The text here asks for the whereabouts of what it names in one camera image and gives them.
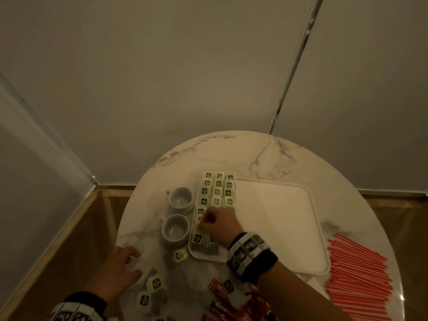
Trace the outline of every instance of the round table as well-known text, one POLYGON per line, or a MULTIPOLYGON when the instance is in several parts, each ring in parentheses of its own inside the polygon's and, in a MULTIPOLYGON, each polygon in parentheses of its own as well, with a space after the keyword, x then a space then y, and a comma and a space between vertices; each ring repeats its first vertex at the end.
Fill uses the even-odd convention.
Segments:
MULTIPOLYGON (((231 171, 238 177, 298 183, 313 196, 324 239, 340 232, 388 259, 393 295, 387 304, 392 320, 404 320, 401 278, 393 249, 376 215, 358 191, 326 161, 287 140, 255 132, 225 131, 188 140, 162 156, 143 175, 126 206, 116 244, 135 246, 143 272, 156 268, 168 288, 169 315, 178 321, 200 321, 214 299, 208 289, 213 277, 229 277, 225 264, 196 260, 189 255, 175 268, 165 263, 161 218, 168 215, 166 190, 184 186, 196 194, 204 170, 231 171)), ((326 276, 316 279, 323 285, 326 276)), ((135 284, 120 298, 125 320, 144 320, 137 311, 135 284)))

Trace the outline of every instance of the rectangular tray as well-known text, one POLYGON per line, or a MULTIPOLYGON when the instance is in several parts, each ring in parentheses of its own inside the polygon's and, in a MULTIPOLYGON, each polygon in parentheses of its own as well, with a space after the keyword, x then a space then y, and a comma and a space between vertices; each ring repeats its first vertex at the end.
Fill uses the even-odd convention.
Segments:
MULTIPOLYGON (((244 230, 257 232, 291 271, 324 275, 330 261, 310 191, 299 184, 236 179, 235 211, 244 230)), ((219 255, 189 252, 197 259, 226 262, 219 255)))

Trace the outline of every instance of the white cup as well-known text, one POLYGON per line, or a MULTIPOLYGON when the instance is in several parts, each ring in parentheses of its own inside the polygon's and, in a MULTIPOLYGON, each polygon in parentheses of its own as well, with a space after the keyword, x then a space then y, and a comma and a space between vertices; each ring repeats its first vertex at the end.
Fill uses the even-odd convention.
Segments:
POLYGON ((173 214, 162 220, 162 236, 168 244, 181 246, 188 240, 190 225, 186 216, 173 214))
POLYGON ((167 190, 167 195, 169 204, 175 212, 185 215, 192 209, 193 195, 188 188, 179 187, 174 190, 167 190))

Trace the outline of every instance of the hand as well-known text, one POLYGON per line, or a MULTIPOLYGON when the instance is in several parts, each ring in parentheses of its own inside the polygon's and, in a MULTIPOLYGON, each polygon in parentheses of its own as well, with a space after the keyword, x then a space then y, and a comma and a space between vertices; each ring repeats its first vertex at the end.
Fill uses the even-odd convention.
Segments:
POLYGON ((206 210, 198 229, 208 233, 226 249, 229 249, 230 243, 239 233, 244 232, 233 210, 218 207, 206 210))
POLYGON ((142 276, 141 270, 125 272, 125 264, 131 262, 131 256, 140 257, 141 253, 134 247, 116 247, 83 287, 106 302, 110 302, 126 292, 142 276))

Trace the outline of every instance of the person's right hand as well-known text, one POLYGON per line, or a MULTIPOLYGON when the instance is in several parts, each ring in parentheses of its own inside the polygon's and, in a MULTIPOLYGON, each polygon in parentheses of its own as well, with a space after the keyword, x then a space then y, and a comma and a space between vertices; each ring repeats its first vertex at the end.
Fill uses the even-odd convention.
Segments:
POLYGON ((206 210, 198 229, 208 233, 226 249, 229 249, 230 243, 239 233, 244 232, 232 209, 218 207, 206 210))

